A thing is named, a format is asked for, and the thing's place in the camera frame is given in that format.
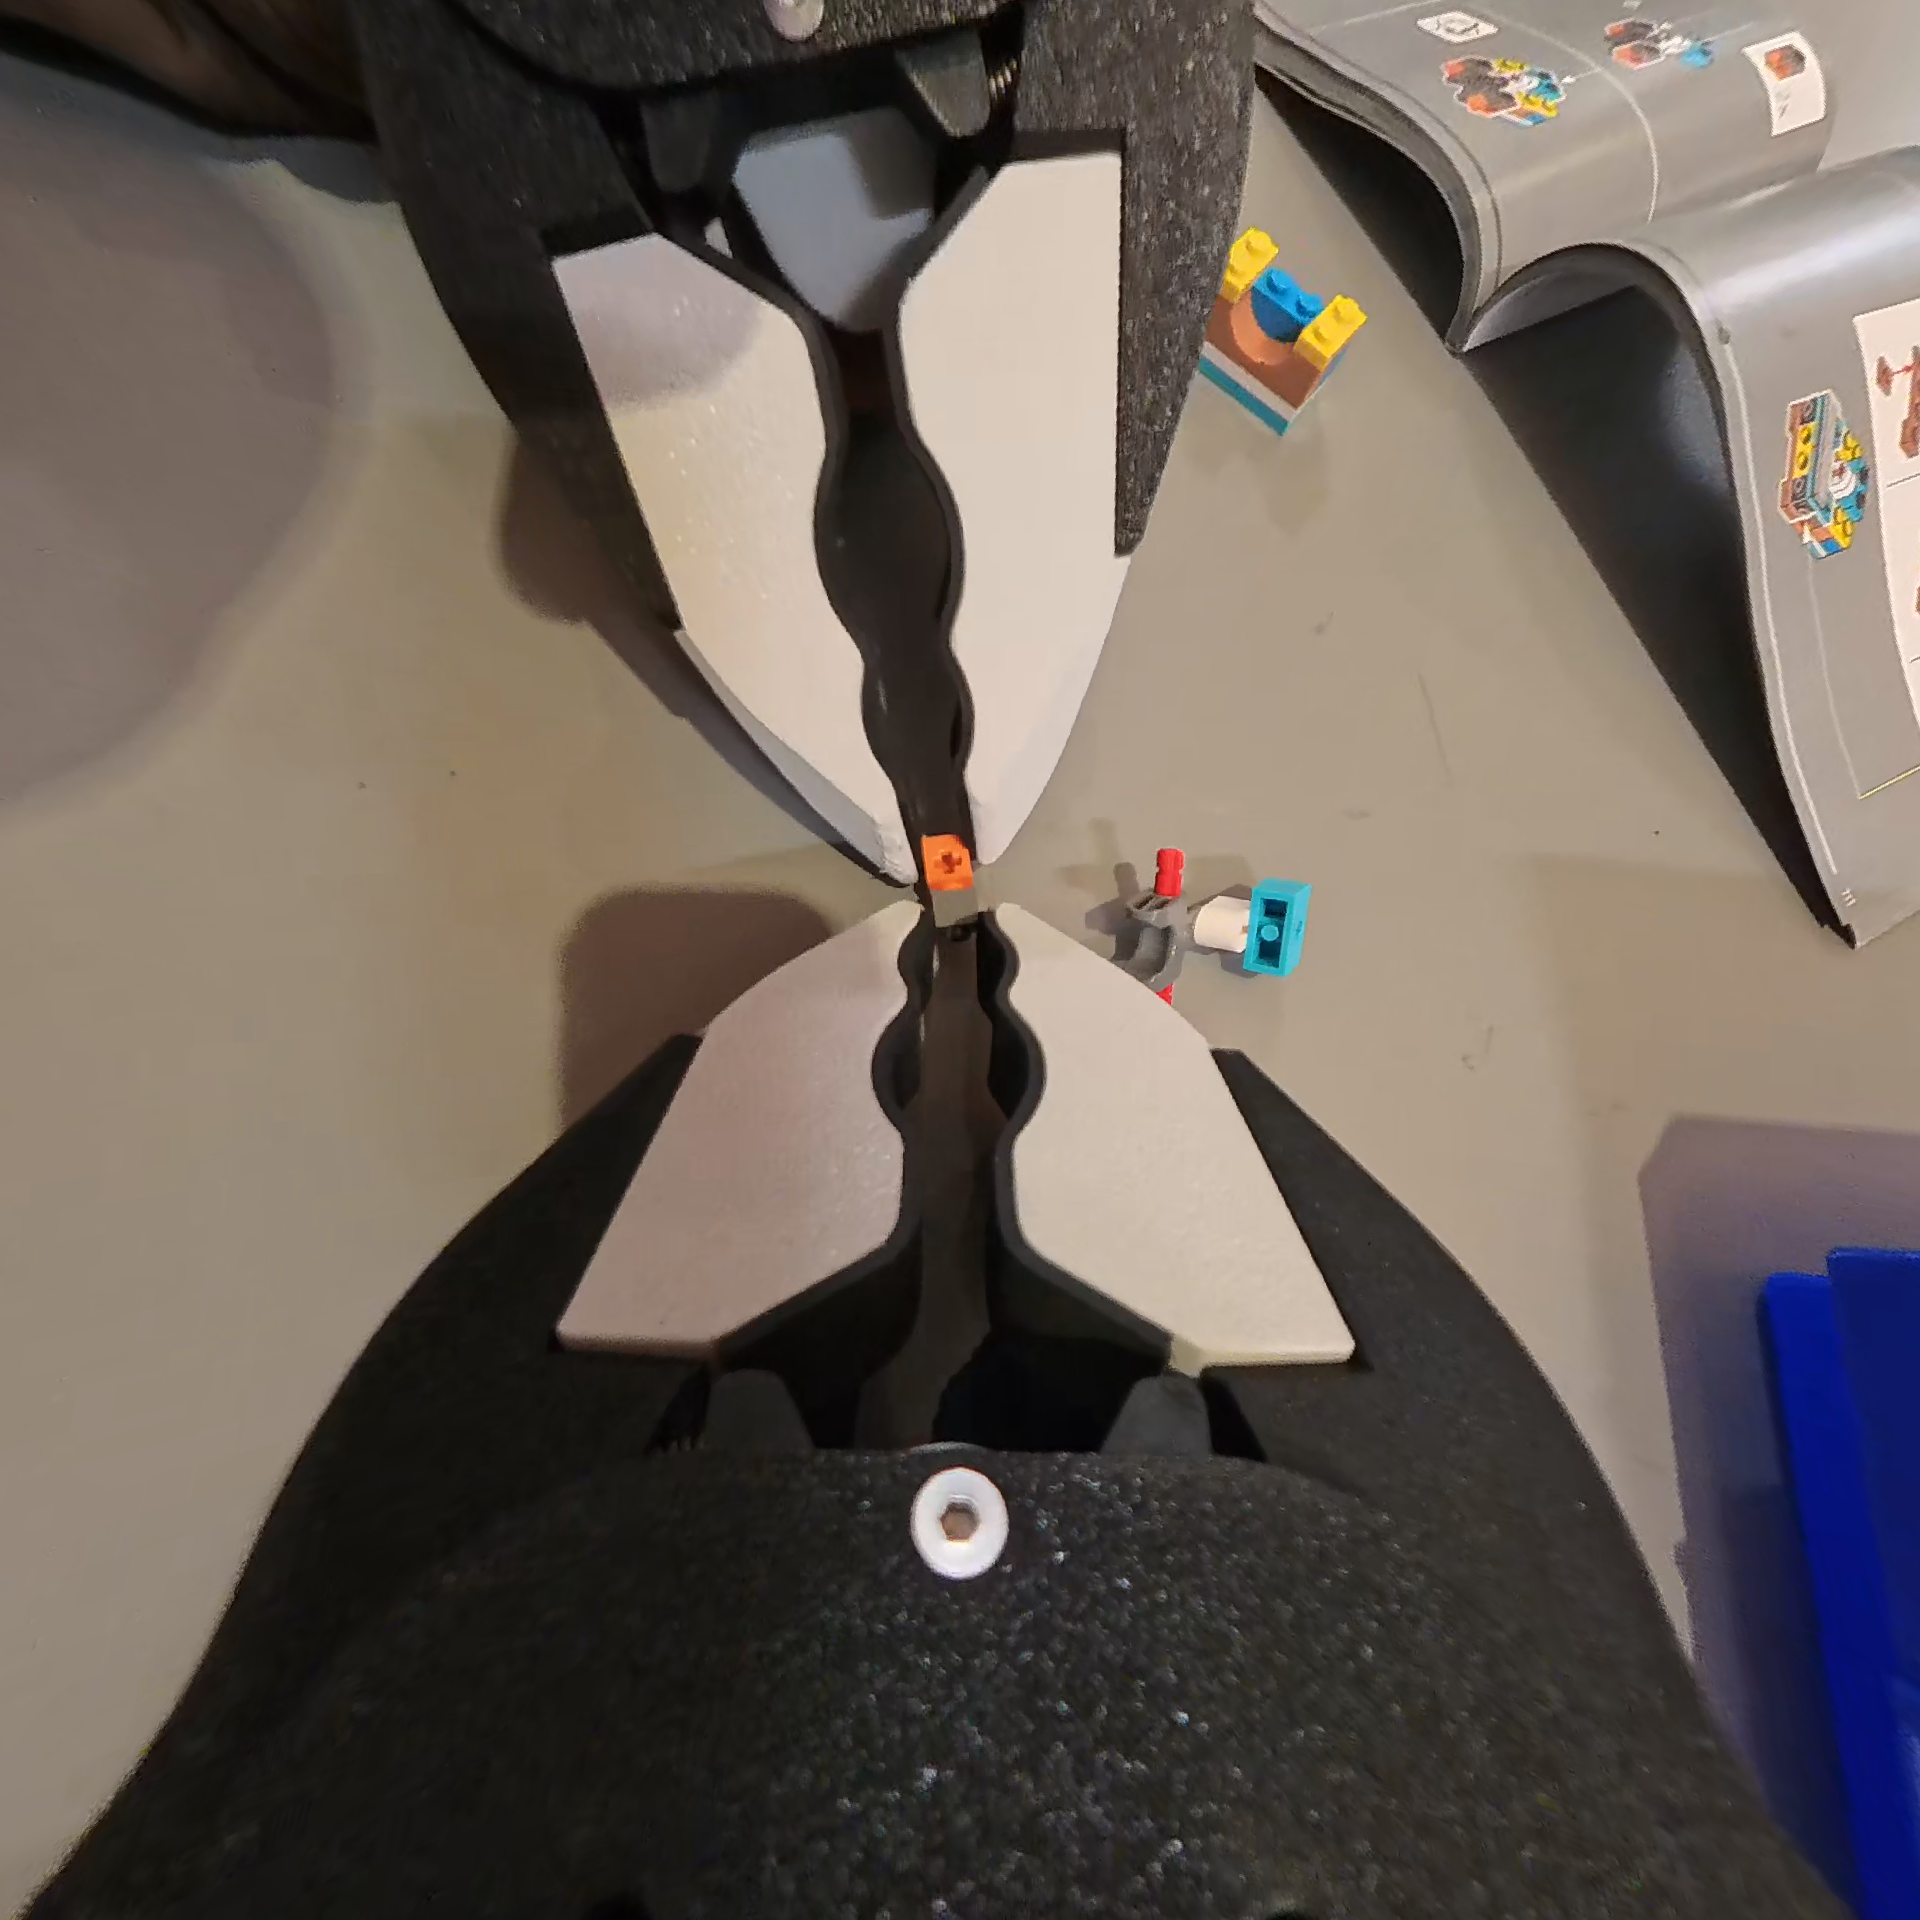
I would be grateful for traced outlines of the multicoloured toy brick assembly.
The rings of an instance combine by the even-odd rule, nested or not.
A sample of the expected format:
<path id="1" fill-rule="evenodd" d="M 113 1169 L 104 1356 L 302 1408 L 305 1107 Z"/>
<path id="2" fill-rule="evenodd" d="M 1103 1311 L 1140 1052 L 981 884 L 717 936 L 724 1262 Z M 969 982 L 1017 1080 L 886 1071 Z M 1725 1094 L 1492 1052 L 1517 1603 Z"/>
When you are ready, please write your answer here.
<path id="1" fill-rule="evenodd" d="M 1276 241 L 1245 230 L 1221 275 L 1198 376 L 1286 435 L 1365 324 L 1356 299 L 1309 294 L 1283 271 Z"/>

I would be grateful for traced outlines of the grey desk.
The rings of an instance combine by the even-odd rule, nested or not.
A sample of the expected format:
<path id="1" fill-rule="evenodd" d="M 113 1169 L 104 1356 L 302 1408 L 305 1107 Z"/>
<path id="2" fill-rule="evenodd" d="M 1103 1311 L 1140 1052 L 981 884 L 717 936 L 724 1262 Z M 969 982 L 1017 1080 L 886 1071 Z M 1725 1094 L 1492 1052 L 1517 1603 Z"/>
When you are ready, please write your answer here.
<path id="1" fill-rule="evenodd" d="M 1563 1395 L 1809 1849 L 1755 1304 L 1916 1247 L 1916 926 L 1765 841 L 1707 424 L 1635 295 L 1455 362 L 1437 214 L 1283 87 L 1248 222 L 1374 310 L 1201 392 L 1015 846 L 1313 882 L 1182 1000 Z M 372 158 L 4 40 L 4 1916 L 143 1759 L 401 1292 L 669 1034 L 879 902 L 511 444 Z"/>

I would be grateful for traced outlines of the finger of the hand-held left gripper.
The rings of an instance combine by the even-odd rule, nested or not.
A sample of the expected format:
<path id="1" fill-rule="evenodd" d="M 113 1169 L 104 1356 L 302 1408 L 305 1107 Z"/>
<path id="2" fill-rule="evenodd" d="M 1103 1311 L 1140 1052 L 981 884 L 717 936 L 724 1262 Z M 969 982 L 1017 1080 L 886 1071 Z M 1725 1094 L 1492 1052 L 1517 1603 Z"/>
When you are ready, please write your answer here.
<path id="1" fill-rule="evenodd" d="M 911 882 L 895 790 L 861 715 L 863 662 L 817 561 L 828 435 L 803 324 L 728 260 L 659 233 L 551 271 L 683 652 L 853 852 Z"/>
<path id="2" fill-rule="evenodd" d="M 950 652 L 966 802 L 997 862 L 1038 806 L 1112 630 L 1119 155 L 1009 160 L 904 287 L 902 387 L 960 532 Z"/>

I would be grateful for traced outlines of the teal grey red brick assembly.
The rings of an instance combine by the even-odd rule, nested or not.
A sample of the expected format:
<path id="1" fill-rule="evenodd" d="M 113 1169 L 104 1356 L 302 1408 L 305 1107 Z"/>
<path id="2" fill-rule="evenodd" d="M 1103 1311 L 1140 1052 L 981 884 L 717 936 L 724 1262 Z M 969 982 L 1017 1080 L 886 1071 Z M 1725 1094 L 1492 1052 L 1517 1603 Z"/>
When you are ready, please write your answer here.
<path id="1" fill-rule="evenodd" d="M 1159 848 L 1149 888 L 1123 902 L 1111 961 L 1164 1003 L 1184 962 L 1212 954 L 1248 977 L 1289 977 L 1302 959 L 1311 888 L 1259 881 L 1245 894 L 1189 899 L 1187 852 Z"/>

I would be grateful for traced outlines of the person's left forearm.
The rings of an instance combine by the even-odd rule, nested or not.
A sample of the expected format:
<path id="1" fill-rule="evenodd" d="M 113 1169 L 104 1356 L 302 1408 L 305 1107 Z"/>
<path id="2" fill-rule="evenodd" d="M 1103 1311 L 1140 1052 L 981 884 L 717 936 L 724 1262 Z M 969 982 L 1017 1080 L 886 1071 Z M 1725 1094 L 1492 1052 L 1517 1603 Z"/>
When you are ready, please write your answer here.
<path id="1" fill-rule="evenodd" d="M 376 140 L 344 3 L 4 3 L 3 43 L 222 134 Z"/>

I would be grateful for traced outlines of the grey instruction booklet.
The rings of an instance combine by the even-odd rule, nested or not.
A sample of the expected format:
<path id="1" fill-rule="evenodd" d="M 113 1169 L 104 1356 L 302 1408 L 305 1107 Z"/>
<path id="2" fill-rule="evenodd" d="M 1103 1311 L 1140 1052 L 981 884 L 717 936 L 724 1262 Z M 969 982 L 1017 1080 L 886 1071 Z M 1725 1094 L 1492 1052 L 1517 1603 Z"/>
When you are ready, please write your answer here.
<path id="1" fill-rule="evenodd" d="M 1256 6 L 1259 65 L 1419 167 L 1447 346 L 1608 295 L 1702 387 L 1769 755 L 1837 936 L 1916 920 L 1916 147 L 1846 162 L 1809 6 Z"/>

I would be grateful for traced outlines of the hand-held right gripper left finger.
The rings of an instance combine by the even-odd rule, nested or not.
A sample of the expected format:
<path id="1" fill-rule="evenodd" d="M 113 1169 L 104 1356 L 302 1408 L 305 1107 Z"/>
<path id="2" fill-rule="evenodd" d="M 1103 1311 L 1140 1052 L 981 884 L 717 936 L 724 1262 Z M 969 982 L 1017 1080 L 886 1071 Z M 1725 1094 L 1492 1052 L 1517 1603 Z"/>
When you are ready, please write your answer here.
<path id="1" fill-rule="evenodd" d="M 888 903 L 709 1023 L 557 1321 L 573 1354 L 760 1369 L 853 1402 L 921 1300 L 901 1120 L 929 923 Z"/>

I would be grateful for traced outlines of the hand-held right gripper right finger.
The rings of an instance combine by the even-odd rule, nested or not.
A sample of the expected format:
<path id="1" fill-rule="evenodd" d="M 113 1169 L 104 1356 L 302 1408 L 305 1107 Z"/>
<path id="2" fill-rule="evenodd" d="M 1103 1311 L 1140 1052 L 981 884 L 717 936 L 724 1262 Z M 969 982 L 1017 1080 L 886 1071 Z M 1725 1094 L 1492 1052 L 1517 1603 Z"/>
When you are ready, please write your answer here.
<path id="1" fill-rule="evenodd" d="M 992 1329 L 1136 1374 L 1342 1366 L 1356 1338 L 1205 1039 L 1019 906 L 977 926 Z"/>

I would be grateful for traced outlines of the blue plastic bin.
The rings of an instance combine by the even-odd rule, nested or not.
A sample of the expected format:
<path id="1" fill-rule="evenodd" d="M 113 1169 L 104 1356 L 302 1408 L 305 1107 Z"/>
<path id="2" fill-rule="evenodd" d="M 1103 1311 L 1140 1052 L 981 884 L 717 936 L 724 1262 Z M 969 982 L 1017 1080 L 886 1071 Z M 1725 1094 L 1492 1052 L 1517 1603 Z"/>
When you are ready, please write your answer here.
<path id="1" fill-rule="evenodd" d="M 1859 1916 L 1918 1916 L 1918 1252 L 1775 1273 L 1759 1323 Z"/>

